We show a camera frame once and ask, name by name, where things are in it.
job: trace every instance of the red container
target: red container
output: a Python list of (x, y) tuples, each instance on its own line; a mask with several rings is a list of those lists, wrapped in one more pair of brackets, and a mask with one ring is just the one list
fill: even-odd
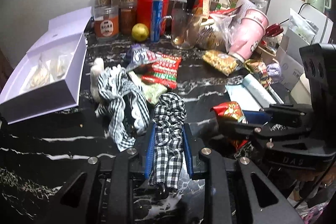
[[(153, 0), (138, 0), (136, 9), (136, 22), (145, 24), (149, 31), (151, 31), (152, 1)], [(167, 10), (168, 10), (168, 0), (163, 0), (161, 17), (167, 15)], [(164, 20), (162, 22), (162, 31), (160, 35), (163, 35), (165, 28), (166, 28), (166, 21)]]

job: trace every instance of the gingham fabric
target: gingham fabric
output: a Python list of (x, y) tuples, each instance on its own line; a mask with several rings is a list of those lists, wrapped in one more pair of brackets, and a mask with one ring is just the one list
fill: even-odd
[(126, 95), (132, 109), (132, 117), (135, 119), (134, 127), (137, 132), (145, 131), (149, 125), (149, 112), (146, 99), (142, 91), (128, 80), (125, 68), (120, 65), (112, 69), (107, 67), (98, 78), (98, 90), (104, 100), (95, 111), (97, 117), (106, 115), (111, 118), (109, 135), (117, 145), (119, 151), (123, 151), (134, 145), (135, 139), (130, 136), (123, 125)]
[(165, 93), (155, 106), (156, 123), (153, 169), (149, 185), (160, 182), (177, 189), (183, 161), (182, 126), (186, 119), (184, 100), (175, 93)]

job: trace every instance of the striped scrunchie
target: striped scrunchie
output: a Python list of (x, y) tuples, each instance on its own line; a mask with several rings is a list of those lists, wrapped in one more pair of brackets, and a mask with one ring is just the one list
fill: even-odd
[(109, 116), (109, 135), (116, 143), (119, 151), (134, 145), (135, 139), (130, 136), (123, 125), (126, 96), (130, 102), (131, 115), (137, 132), (143, 132), (149, 125), (149, 111), (142, 91), (128, 80), (125, 68), (120, 65), (112, 69), (107, 67), (98, 78), (98, 92), (103, 102), (95, 111), (98, 116)]

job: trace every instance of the glass cup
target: glass cup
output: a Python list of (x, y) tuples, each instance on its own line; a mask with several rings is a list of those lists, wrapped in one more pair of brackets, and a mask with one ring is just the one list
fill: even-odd
[(197, 34), (201, 26), (202, 15), (189, 13), (184, 9), (173, 9), (171, 16), (162, 17), (159, 23), (170, 19), (171, 34), (164, 36), (171, 40), (174, 47), (181, 50), (189, 50), (196, 45)]

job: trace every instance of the box lid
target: box lid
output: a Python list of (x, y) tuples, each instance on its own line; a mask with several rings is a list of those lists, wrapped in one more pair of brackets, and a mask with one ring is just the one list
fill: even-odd
[(27, 53), (61, 38), (82, 33), (91, 18), (92, 7), (79, 9), (49, 20), (48, 31), (42, 35)]

